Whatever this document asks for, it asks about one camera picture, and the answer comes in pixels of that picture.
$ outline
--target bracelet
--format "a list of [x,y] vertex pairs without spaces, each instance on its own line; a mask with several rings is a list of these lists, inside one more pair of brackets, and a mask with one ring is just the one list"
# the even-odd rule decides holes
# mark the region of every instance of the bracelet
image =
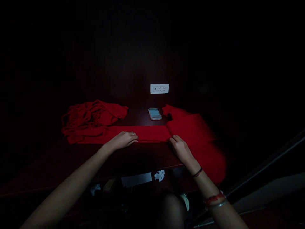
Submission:
[[209,199],[206,199],[204,201],[204,204],[209,207],[210,206],[210,203],[212,201],[217,201],[219,198],[225,198],[226,199],[226,196],[223,194],[223,192],[221,190],[219,190],[219,194],[217,196],[211,196]]
[[194,175],[193,175],[193,177],[197,177],[197,176],[199,176],[199,174],[202,172],[202,167],[200,168],[200,170],[197,172],[197,173],[195,173]]
[[218,208],[221,207],[222,205],[224,205],[226,202],[228,202],[227,199],[225,199],[224,201],[222,201],[221,203],[217,204],[217,205],[212,205],[212,206],[208,206],[206,207],[206,210],[210,210],[210,209],[214,209],[214,208]]

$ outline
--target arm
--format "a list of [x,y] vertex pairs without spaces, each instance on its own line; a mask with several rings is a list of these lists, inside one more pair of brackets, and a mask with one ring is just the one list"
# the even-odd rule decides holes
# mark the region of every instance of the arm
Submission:
[[137,142],[137,135],[121,132],[66,178],[25,221],[21,228],[50,228],[72,208],[95,174],[116,150]]
[[[189,147],[186,142],[183,141],[179,136],[174,135],[169,139],[173,145],[174,151],[180,161],[185,165],[188,171],[193,175],[200,170],[200,165],[193,157]],[[205,199],[208,199],[211,196],[216,196],[219,193],[218,188],[210,180],[210,178],[202,171],[197,177],[194,178],[200,192],[202,193]],[[217,205],[222,202],[224,198],[220,198],[217,201],[214,201],[212,204]],[[217,207],[209,210],[212,217],[215,220],[215,223],[221,229],[228,228],[248,228],[245,222],[241,219],[235,209],[229,202],[226,202],[221,207]]]

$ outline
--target folded red fabric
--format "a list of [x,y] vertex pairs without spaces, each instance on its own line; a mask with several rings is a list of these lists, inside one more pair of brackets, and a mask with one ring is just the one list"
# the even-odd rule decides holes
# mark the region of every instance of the folded red fabric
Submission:
[[122,131],[135,132],[139,143],[167,142],[173,135],[180,136],[204,171],[215,183],[225,177],[226,160],[216,147],[216,136],[199,114],[165,105],[163,115],[173,120],[165,126],[110,126],[127,115],[128,107],[100,100],[69,107],[62,117],[62,132],[69,144],[105,144]]

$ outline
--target electrical outlet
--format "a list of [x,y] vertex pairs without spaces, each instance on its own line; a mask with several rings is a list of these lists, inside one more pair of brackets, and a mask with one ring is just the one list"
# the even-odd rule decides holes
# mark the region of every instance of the electrical outlet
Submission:
[[164,94],[168,93],[169,84],[151,84],[150,93],[151,94]]

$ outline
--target leg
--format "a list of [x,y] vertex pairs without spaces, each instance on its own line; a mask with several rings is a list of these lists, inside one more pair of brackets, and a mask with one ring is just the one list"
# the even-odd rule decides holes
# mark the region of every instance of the leg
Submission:
[[156,228],[183,229],[186,217],[187,210],[183,201],[174,194],[168,194],[162,204]]

